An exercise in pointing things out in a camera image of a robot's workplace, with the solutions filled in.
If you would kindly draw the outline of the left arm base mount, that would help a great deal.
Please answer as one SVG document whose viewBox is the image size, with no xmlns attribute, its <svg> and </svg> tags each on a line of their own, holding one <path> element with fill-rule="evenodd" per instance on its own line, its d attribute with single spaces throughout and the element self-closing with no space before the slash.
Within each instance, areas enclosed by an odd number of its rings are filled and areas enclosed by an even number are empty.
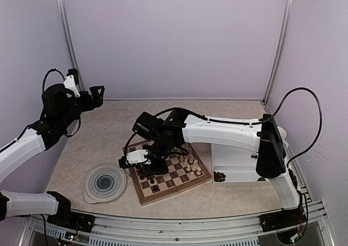
<svg viewBox="0 0 348 246">
<path fill-rule="evenodd" d="M 71 210 L 71 202 L 58 192 L 48 191 L 58 202 L 58 209 L 54 215 L 49 215 L 47 221 L 60 227 L 75 231 L 91 233 L 95 217 L 93 215 L 78 213 Z"/>
</svg>

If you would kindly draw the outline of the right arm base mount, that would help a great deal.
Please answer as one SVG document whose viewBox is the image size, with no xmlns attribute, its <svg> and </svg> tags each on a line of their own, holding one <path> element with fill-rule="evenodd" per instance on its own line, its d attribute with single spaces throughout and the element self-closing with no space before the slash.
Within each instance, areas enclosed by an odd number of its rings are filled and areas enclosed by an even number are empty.
<svg viewBox="0 0 348 246">
<path fill-rule="evenodd" d="M 259 220 L 262 231 L 275 231 L 278 241 L 284 245 L 294 245 L 303 236 L 308 224 L 307 212 L 302 206 L 266 213 Z"/>
</svg>

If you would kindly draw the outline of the wooden chess board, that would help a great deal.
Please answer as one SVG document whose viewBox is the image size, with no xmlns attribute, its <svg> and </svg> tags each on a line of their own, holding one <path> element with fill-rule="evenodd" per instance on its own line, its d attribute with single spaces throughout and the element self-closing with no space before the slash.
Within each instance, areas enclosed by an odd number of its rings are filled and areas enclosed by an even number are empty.
<svg viewBox="0 0 348 246">
<path fill-rule="evenodd" d="M 144 176 L 144 180 L 140 180 L 139 176 L 143 175 L 141 174 L 140 168 L 133 167 L 129 169 L 130 177 L 132 178 L 135 191 L 142 206 L 169 198 L 173 195 L 187 191 L 211 180 L 212 176 L 210 174 L 210 171 L 207 170 L 199 156 L 198 158 L 200 160 L 201 166 L 203 167 L 204 174 L 203 176 L 194 178 L 192 180 L 189 180 L 184 171 L 179 171 L 181 166 L 179 165 L 177 156 L 177 154 L 171 154 L 166 159 L 169 172 L 163 175 L 154 175 L 152 177 Z M 150 178 L 154 179 L 153 184 L 150 183 Z M 152 191 L 152 186 L 154 185 L 158 186 L 157 192 Z"/>
</svg>

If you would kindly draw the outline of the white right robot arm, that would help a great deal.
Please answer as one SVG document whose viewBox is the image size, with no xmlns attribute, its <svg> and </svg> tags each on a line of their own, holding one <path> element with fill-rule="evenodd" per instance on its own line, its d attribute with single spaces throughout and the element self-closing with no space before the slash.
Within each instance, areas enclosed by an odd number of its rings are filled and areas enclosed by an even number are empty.
<svg viewBox="0 0 348 246">
<path fill-rule="evenodd" d="M 290 226 L 299 218 L 300 192 L 285 162 L 282 138 L 271 115 L 264 114 L 262 119 L 228 119 L 206 117 L 184 108 L 170 108 L 167 112 L 166 119 L 148 112 L 137 118 L 132 131 L 152 145 L 138 152 L 125 152 L 128 164 L 145 166 L 147 175 L 167 173 L 165 160 L 173 148 L 185 143 L 226 147 L 228 159 L 244 152 L 244 157 L 256 157 L 256 173 L 270 181 L 280 199 L 283 210 L 278 222 Z"/>
</svg>

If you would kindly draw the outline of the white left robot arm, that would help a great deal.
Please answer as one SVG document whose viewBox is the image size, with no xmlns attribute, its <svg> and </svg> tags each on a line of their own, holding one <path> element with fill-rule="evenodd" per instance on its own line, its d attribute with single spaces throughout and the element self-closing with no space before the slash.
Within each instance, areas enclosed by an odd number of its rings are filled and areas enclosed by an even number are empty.
<svg viewBox="0 0 348 246">
<path fill-rule="evenodd" d="M 68 128 L 81 120 L 83 112 L 103 105 L 104 86 L 77 91 L 54 84 L 41 95 L 40 119 L 25 127 L 17 139 L 1 148 L 1 180 L 5 180 L 31 158 L 51 149 L 60 138 L 70 137 Z M 1 220 L 27 215 L 52 216 L 65 227 L 76 222 L 71 202 L 58 192 L 17 193 L 1 190 Z"/>
</svg>

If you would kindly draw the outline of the white plastic tray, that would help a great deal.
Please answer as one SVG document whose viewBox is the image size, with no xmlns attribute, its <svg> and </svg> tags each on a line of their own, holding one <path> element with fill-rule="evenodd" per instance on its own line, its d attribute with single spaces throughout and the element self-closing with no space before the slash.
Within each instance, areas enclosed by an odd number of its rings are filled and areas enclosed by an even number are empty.
<svg viewBox="0 0 348 246">
<path fill-rule="evenodd" d="M 257 159 L 251 155 L 257 155 L 242 148 L 228 147 L 212 144 L 213 171 L 224 173 L 224 182 L 215 182 L 215 187 L 246 187 L 246 186 L 270 186 L 269 180 L 257 181 L 261 176 L 256 173 Z"/>
</svg>

